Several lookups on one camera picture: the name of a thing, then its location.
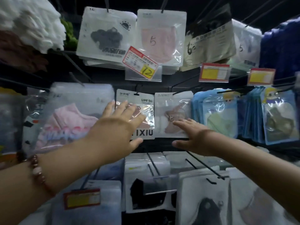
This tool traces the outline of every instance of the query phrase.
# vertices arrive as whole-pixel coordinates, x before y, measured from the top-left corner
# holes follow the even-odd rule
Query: price tag red border
[[[201,72],[200,72],[200,76],[199,76],[199,82],[223,82],[223,83],[228,83],[229,80],[202,79],[202,73],[203,73],[203,70],[204,70],[204,66],[216,66],[216,67],[227,67],[227,68],[230,68],[230,65],[227,65],[227,64],[202,63]]]
[[[90,204],[90,205],[83,205],[83,206],[76,206],[76,207],[68,207],[68,196],[70,195],[76,195],[76,194],[82,194],[82,193],[96,193],[99,192],[100,193],[100,189],[91,189],[91,190],[74,190],[68,193],[64,193],[63,194],[63,198],[64,198],[64,206],[65,206],[65,210],[69,210],[69,209],[74,209],[74,208],[82,208],[82,207],[90,207],[90,206],[95,206],[95,205],[100,205],[100,203],[96,203],[96,204]]]
[[[252,72],[252,71],[274,72],[273,78],[272,78],[272,80],[271,80],[271,83],[250,82],[250,76],[251,76],[251,72]],[[275,74],[276,74],[276,69],[268,69],[268,68],[252,68],[252,69],[250,70],[250,73],[248,74],[247,85],[272,85],[273,82],[274,82]]]
[[[132,51],[133,53],[135,53],[137,56],[139,56],[140,58],[143,58],[144,56],[145,57],[147,57],[146,55],[144,55],[142,52],[140,52],[140,51],[138,51],[137,49],[135,49],[133,46],[130,46],[130,48],[128,49],[128,51],[127,51],[127,53],[125,54],[125,56],[124,56],[124,58],[123,58],[123,61],[122,61],[122,63],[124,64],[124,65],[127,65],[129,68],[131,68],[132,70],[134,70],[134,71],[136,71],[139,75],[141,75],[141,76],[143,76],[140,72],[138,72],[137,70],[135,70],[134,68],[132,68],[131,66],[129,66],[128,64],[126,64],[125,62],[124,62],[124,60],[125,60],[125,58],[126,58],[126,56],[127,56],[127,54],[128,54],[128,52],[129,51]],[[158,63],[156,63],[155,61],[153,61],[151,58],[149,58],[149,57],[147,57],[149,60],[151,60],[153,63],[155,63],[155,64],[157,64],[157,67],[156,67],[156,69],[154,70],[154,74],[155,74],[155,72],[156,72],[156,70],[158,69]]]

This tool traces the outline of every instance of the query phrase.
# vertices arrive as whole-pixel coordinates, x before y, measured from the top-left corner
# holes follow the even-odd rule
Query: person's left hand
[[[102,163],[108,164],[116,162],[129,155],[142,142],[142,138],[130,141],[133,132],[145,120],[141,113],[132,118],[136,105],[126,108],[128,102],[122,102],[112,114],[115,102],[110,102],[102,117],[91,128],[90,132],[84,138],[88,146],[100,150]]]

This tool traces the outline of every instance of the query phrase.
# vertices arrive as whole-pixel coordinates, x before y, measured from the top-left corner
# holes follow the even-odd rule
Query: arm
[[[85,138],[38,156],[52,191],[58,193],[100,166],[124,158],[143,141],[138,138],[130,142],[132,133],[145,119],[138,115],[129,122],[136,106],[125,109],[127,102],[123,102],[111,115],[113,105],[114,101],[108,104]],[[24,162],[0,171],[0,224],[18,224],[51,198],[42,185],[34,182],[28,165]]]
[[[300,221],[300,168],[259,150],[241,140],[209,130],[194,120],[173,123],[189,136],[188,141],[174,141],[174,147],[204,156],[217,156],[254,181]]]

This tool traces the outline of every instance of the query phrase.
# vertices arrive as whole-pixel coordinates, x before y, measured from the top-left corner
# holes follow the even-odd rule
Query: brown fabric
[[[0,62],[29,73],[47,71],[49,64],[39,51],[10,31],[0,31]]]

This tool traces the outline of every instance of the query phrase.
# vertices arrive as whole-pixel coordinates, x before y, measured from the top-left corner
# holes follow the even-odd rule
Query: blue fabric
[[[300,71],[300,17],[264,34],[260,68],[276,69],[275,79],[291,77]]]

